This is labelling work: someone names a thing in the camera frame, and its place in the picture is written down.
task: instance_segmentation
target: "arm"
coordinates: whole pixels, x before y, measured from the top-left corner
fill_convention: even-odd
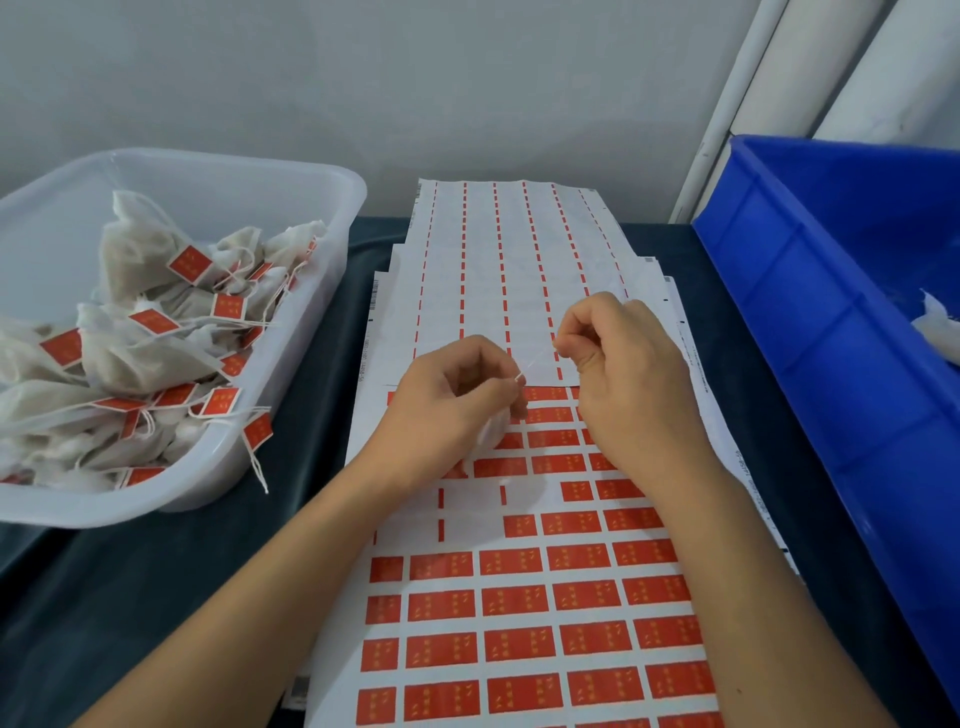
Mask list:
[[[496,411],[525,414],[517,375],[479,336],[418,358],[357,457],[75,725],[265,725],[380,522]]]
[[[594,441],[670,532],[728,728],[893,726],[717,459],[683,357],[650,310],[592,296],[555,345],[580,371]]]

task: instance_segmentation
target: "blue plastic crate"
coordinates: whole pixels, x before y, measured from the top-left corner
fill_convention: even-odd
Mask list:
[[[739,136],[693,227],[960,710],[960,154]]]

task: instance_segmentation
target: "left hand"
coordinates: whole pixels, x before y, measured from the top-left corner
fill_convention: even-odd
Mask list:
[[[516,362],[485,336],[468,336],[419,356],[356,457],[404,495],[443,477],[504,407],[526,417]]]

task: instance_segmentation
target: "hand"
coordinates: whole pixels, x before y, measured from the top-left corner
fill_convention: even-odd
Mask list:
[[[677,468],[719,465],[683,355],[640,301],[598,293],[567,310],[554,341],[580,372],[594,442],[656,499]]]
[[[525,417],[516,362],[485,336],[468,336],[419,356],[357,455],[403,493],[447,473],[476,444],[480,429],[510,407]]]

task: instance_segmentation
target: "white wall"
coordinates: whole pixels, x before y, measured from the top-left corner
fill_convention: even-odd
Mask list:
[[[158,146],[597,188],[666,221],[758,0],[6,0],[0,194]]]

